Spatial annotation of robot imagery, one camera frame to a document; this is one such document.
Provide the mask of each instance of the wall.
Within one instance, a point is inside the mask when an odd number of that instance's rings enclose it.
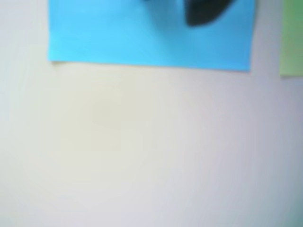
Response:
[[[259,1],[250,73],[50,63],[47,1],[0,4],[1,227],[303,226],[280,0]]]

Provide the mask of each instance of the blue sheet of paper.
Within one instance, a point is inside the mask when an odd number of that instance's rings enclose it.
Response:
[[[49,0],[51,61],[249,70],[254,0],[189,27],[184,0]]]

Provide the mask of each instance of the green paper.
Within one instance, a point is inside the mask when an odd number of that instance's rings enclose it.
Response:
[[[281,76],[303,76],[303,0],[284,0]]]

